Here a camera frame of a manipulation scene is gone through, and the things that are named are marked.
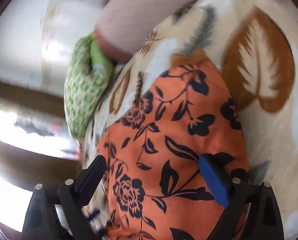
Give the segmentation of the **orange floral cloth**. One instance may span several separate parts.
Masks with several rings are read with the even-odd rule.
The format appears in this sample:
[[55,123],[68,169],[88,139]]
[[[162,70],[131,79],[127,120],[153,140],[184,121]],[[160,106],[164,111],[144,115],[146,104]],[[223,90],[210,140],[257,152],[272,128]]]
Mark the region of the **orange floral cloth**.
[[198,169],[207,154],[248,181],[235,104],[205,55],[177,55],[102,136],[109,239],[207,239],[224,209]]

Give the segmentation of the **pink bolster headboard cushion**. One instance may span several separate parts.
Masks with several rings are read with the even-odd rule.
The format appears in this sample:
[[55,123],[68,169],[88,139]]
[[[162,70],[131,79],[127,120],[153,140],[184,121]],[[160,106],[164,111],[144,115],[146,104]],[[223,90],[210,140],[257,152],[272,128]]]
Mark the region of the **pink bolster headboard cushion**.
[[158,23],[192,1],[109,0],[95,24],[95,42],[109,60],[127,63]]

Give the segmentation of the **window with wooden frame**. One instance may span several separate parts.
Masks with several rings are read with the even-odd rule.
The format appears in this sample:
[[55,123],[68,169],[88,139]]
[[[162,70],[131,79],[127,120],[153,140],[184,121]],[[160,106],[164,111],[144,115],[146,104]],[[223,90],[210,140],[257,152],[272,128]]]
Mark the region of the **window with wooden frame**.
[[59,96],[0,81],[0,234],[20,239],[37,184],[54,186],[80,170]]

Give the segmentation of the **green patterned pillow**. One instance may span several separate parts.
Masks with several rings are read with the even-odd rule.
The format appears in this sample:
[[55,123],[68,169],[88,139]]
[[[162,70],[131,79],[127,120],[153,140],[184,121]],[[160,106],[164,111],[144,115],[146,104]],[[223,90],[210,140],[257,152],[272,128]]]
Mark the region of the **green patterned pillow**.
[[106,90],[114,64],[107,59],[93,33],[74,45],[64,83],[64,111],[70,135],[80,140]]

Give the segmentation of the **leaf pattern bed blanket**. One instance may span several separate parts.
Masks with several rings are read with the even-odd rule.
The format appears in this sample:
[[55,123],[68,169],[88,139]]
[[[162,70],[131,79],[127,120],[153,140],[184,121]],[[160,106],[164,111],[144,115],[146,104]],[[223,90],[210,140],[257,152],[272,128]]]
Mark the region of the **leaf pattern bed blanket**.
[[[242,126],[248,181],[269,182],[285,239],[298,239],[298,9],[291,0],[195,0],[158,24],[114,75],[85,136],[88,161],[107,128],[172,67],[177,55],[205,55],[219,70]],[[105,175],[83,211],[104,231]]]

